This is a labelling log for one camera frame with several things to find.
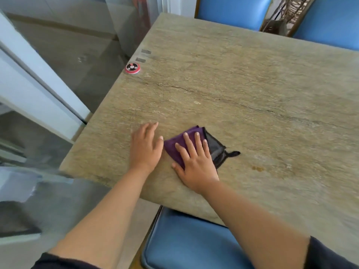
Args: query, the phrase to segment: dark shirt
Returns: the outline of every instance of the dark shirt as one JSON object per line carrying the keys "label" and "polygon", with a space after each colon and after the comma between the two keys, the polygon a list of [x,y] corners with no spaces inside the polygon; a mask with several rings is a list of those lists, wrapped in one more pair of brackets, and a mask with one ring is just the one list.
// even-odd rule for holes
{"label": "dark shirt", "polygon": [[[32,269],[99,269],[80,260],[63,259],[43,253]],[[311,237],[304,269],[359,269],[359,266],[336,254]]]}

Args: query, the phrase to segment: purple cloth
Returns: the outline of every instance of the purple cloth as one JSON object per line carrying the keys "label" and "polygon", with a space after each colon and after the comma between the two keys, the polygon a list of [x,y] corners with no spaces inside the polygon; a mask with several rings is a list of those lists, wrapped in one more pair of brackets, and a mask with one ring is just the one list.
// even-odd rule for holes
{"label": "purple cloth", "polygon": [[164,149],[166,150],[166,152],[171,156],[171,158],[173,158],[173,160],[175,162],[177,162],[183,169],[185,169],[185,163],[183,162],[183,159],[181,157],[181,154],[177,151],[176,147],[174,146],[177,143],[179,143],[181,146],[183,146],[187,152],[188,152],[188,148],[185,142],[185,139],[183,138],[183,134],[187,132],[188,136],[190,136],[190,140],[192,141],[192,143],[194,144],[195,148],[196,148],[196,142],[195,142],[195,133],[199,132],[200,133],[200,137],[201,137],[201,142],[203,142],[203,140],[205,139],[204,136],[204,127],[199,127],[199,126],[194,126],[184,132],[182,132],[181,134],[169,139],[169,140],[165,140],[164,141]]}

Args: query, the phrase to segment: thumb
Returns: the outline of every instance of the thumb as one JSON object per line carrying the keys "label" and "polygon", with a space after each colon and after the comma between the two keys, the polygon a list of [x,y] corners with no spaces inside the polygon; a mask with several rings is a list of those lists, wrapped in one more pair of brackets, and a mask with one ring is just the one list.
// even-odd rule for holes
{"label": "thumb", "polygon": [[154,150],[158,153],[162,153],[162,149],[163,149],[163,136],[160,136],[156,141]]}
{"label": "thumb", "polygon": [[179,178],[183,180],[185,177],[185,171],[182,169],[182,167],[178,163],[172,163],[172,168],[176,171]]}

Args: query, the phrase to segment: person's left arm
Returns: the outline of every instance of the person's left arm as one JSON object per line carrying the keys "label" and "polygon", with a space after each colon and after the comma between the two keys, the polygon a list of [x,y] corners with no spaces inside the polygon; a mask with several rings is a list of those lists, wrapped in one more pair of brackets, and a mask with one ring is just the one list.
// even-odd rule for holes
{"label": "person's left arm", "polygon": [[129,171],[50,254],[81,260],[101,269],[117,266],[142,186],[161,157],[163,137],[153,144],[157,126],[158,123],[147,123],[132,134]]}

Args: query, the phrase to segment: person's right hand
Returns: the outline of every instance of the person's right hand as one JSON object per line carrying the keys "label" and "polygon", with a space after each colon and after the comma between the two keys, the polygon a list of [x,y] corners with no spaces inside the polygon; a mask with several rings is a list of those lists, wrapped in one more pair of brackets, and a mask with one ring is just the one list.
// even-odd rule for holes
{"label": "person's right hand", "polygon": [[187,150],[178,143],[176,143],[175,146],[185,163],[185,170],[183,170],[178,163],[172,163],[172,167],[188,188],[198,194],[203,194],[209,183],[219,181],[216,167],[213,164],[211,153],[209,152],[208,142],[207,140],[203,140],[202,146],[200,134],[196,132],[196,151],[188,134],[184,133],[183,137],[185,138],[189,154]]}

